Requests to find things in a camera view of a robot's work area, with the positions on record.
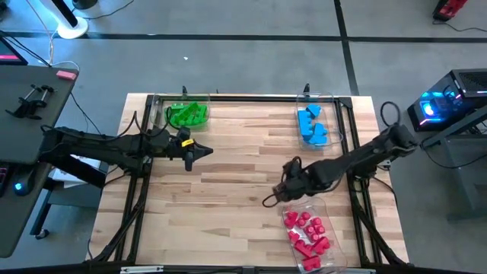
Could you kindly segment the grey desk base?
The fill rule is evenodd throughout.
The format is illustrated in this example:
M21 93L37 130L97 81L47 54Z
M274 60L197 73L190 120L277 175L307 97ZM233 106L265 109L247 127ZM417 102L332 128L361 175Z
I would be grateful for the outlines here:
M43 225L52 205L96 209L101 198L101 188L89 183L65 189L63 182L48 178L43 188L46 195L30 229L30 235L34 237L45 229Z

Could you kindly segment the black lit computer tower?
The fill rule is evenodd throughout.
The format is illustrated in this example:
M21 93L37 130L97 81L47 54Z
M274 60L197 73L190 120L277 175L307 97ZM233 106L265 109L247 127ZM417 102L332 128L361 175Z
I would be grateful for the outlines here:
M441 131L487 104L487 68L453 69L408 107L416 132Z

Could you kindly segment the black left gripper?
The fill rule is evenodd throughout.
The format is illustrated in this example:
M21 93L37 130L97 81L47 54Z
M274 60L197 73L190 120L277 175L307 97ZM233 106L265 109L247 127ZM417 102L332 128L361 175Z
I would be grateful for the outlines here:
M213 152L213 149L198 143L193 143L186 147L181 146L181 142L190 139L190 129L181 127L176 135L170 135L169 145L167 146L167 156L169 159L181 158L184 161L185 170L193 169L193 160L204 158Z

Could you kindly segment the red device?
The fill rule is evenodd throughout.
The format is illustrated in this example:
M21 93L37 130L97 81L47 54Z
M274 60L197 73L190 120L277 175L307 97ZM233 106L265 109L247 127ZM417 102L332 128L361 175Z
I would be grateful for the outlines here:
M468 0L438 0L432 16L437 21L449 21L467 2Z

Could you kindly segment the long blue block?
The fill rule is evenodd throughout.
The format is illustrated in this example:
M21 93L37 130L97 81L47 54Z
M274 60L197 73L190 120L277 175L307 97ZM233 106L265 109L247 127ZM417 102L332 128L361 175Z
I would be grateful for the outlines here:
M312 127L312 119L310 114L306 110L299 110L298 111L298 125L301 132L301 128L313 128Z

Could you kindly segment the clear plastic bin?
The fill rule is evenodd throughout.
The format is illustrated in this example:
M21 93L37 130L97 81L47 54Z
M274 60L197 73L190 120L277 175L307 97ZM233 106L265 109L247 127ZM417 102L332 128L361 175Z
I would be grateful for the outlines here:
M309 145L305 142L301 136L299 125L298 125L298 111L299 110L306 110L309 104L318 104L321 106L320 115L312 119L312 127L314 127L315 123L322 123L326 129L328 130L328 134L326 135L328 140L326 145L324 146L314 146ZM320 93L314 92L309 94L301 93L296 96L296 103L295 103L295 119L297 123L297 132L298 132L298 144L300 145L302 150L305 151L320 151L325 150L333 145L339 144L343 140L342 130L338 126L337 120L337 111L335 105L335 98L330 93Z
M310 220L316 217L321 218L323 222L323 226L326 231L324 234L319 234L319 236L320 238L327 237L329 239L330 248L323 255L318 255L313 251L313 256L320 257L321 260L320 269L315 269L309 272L304 271L303 266L301 265L301 261L304 259L304 257L299 252L297 252L294 249L294 245L290 243L288 239L288 231L294 230L298 232L299 235L301 236L300 240L303 240L306 244L313 246L315 242L311 243L310 240L307 238L307 235L304 233L304 228L310 225L310 220L307 222L307 225L304 228L299 228L295 224L295 226L292 229L287 229L284 226L283 221L284 221L284 214L288 211L297 212L299 216L302 212L309 212L311 215ZM300 274L339 274L344 268L347 267L348 261L339 245L336 233L333 229L332 223L328 216L328 212L326 210L325 202L322 199L310 198L310 199L305 199L303 201L290 202L289 204L283 206L281 210L281 214L282 214L282 225L285 230L285 235L287 237L291 249L291 254L294 257L294 262Z
M198 105L206 105L208 107L208 122L204 126L174 126L172 123L166 123L164 118L164 111L172 104L184 104L187 106L191 102L197 102ZM192 132L203 132L209 125L211 114L211 98L209 94L155 94L151 102L150 121L154 126L165 128L169 132L175 133L181 127L189 128Z

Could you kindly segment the black computer mouse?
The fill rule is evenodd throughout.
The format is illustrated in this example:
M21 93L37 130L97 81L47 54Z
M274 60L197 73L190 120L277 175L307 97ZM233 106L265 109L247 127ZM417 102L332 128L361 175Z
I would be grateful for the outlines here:
M18 181L13 184L14 194L17 196L26 196L33 189L33 184L29 180Z

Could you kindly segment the black metal table frame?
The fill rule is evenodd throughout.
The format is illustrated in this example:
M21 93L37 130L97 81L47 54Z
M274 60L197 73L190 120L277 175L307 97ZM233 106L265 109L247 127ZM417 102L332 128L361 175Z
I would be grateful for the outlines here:
M148 183L135 264L169 266L251 266L260 273L298 273L282 209L266 209L262 200L280 181L282 165L299 155L303 165L337 158L342 146L309 151L298 144L296 96L213 94L210 121L191 136L214 152L186 172L181 160L155 159ZM103 189L90 251L97 256L121 226L129 191L124 177ZM408 261L393 194L371 181L374 221L396 255ZM359 255L346 178L331 193L316 195L318 213L329 223L348 267L359 267Z

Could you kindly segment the black keyboard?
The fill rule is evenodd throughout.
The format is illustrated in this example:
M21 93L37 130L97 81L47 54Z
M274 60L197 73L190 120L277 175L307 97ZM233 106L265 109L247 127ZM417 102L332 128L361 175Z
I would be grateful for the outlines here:
M5 187L7 185L7 177L8 177L8 165L0 163L0 197L2 197L5 192Z

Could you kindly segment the white floor stand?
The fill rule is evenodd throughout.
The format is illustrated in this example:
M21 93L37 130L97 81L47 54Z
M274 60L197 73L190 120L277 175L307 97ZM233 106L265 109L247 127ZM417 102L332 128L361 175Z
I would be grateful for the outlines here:
M37 0L48 11L57 23L58 35L66 40L72 40L85 35L88 31L88 21L77 17L64 0Z

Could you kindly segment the black monitor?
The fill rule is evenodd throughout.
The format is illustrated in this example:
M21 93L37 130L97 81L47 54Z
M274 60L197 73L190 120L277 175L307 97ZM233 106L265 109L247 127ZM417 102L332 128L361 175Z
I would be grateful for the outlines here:
M3 37L0 37L0 65L27 65L27 60Z

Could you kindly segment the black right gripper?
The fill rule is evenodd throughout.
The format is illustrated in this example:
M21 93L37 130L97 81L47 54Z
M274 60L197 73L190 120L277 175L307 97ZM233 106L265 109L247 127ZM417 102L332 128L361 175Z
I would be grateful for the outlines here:
M285 164L285 184L279 183L272 188L276 202L290 202L302 196L314 196L324 193L328 183L323 183L317 176L311 175L307 167L302 167L301 158L293 157Z

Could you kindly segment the dark side desk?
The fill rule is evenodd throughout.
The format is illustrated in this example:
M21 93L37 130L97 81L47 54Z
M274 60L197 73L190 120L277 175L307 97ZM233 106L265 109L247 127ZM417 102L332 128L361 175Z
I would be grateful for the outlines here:
M41 127L56 124L75 85L60 71L0 65L0 258L13 254L51 168L40 162Z

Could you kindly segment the black bar clamp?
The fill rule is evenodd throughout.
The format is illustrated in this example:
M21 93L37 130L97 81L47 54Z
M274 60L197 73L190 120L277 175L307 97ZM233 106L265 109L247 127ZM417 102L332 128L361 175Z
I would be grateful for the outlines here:
M18 103L20 104L20 106L14 112L10 110L5 110L6 113L19 119L42 119L41 116L36 115L36 111L39 108L45 108L47 106L46 97L48 94L53 94L55 92L55 89L49 85L42 85L38 87L35 84L32 84L30 87L31 91L26 96L18 98ZM35 92L40 92L42 94L42 97L40 99L30 100L30 97Z

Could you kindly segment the grey metal stand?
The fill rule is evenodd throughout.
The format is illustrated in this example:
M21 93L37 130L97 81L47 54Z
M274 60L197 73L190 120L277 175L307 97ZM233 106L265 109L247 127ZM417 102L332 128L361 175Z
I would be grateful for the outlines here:
M425 153L436 145L444 149L447 163L432 162L454 172L459 191L467 202L468 209L447 216L450 222L487 218L487 128L484 134L466 133L486 120L487 105L420 143Z

